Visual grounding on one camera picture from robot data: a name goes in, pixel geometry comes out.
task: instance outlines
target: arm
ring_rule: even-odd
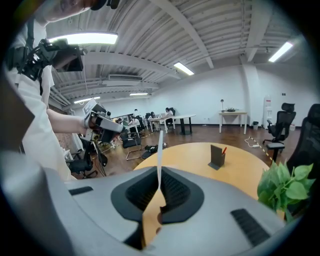
[[[49,117],[52,130],[55,133],[85,134],[87,131],[87,128],[85,128],[85,121],[82,116],[60,114],[52,109],[47,109],[46,113]]]

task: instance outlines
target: black pen holder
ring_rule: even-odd
[[[226,154],[222,154],[222,149],[211,145],[211,162],[208,163],[208,165],[215,170],[219,170],[219,168],[225,164],[225,159]]]

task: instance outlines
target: wooden floor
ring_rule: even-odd
[[[176,126],[176,129],[173,130],[171,127],[167,134],[164,134],[163,141],[167,143],[167,147],[173,147],[175,145],[185,144],[185,143],[194,143],[194,142],[213,142],[213,143],[222,143],[226,145],[231,145],[245,151],[252,153],[257,156],[259,159],[264,161],[268,166],[271,164],[271,160],[267,155],[258,147],[252,148],[249,147],[248,144],[244,141],[249,136],[253,137],[259,144],[262,144],[264,139],[271,139],[271,134],[268,133],[268,130],[259,129],[253,130],[247,127],[246,134],[244,134],[244,127],[239,126],[223,126],[222,133],[219,133],[218,126],[192,126],[192,134],[191,135],[180,135],[181,127],[179,125]],[[151,132],[145,130],[145,135],[149,135]],[[277,157],[278,162],[284,162],[285,159],[289,159],[289,157],[294,152],[296,145],[298,143],[298,139],[300,136],[300,130],[296,129],[295,131],[290,131],[289,137],[284,141],[285,149],[281,154]],[[145,147],[146,145],[156,145],[158,144],[159,132],[155,132],[145,138],[142,139],[142,145]],[[248,140],[250,145],[254,142],[252,139]],[[115,149],[107,147],[107,151],[104,154],[108,158],[108,163],[104,168],[106,175],[115,175],[132,171],[134,168],[140,164],[143,159],[134,159],[134,160],[126,160],[126,155],[128,151],[132,151],[135,147],[123,149],[122,142],[116,142],[117,146]],[[97,170],[97,166],[99,167],[99,162],[97,159],[93,159],[93,170]]]

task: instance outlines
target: black vent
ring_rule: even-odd
[[[230,213],[252,246],[255,247],[270,237],[247,210],[237,209]]]

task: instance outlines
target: round wooden table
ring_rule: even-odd
[[[215,170],[208,166],[211,161],[211,145],[227,147],[224,165]],[[148,157],[135,170],[157,165],[157,154]],[[176,168],[207,178],[231,184],[254,199],[258,199],[257,187],[263,169],[269,167],[255,155],[225,144],[196,142],[168,147],[163,150],[162,166]]]

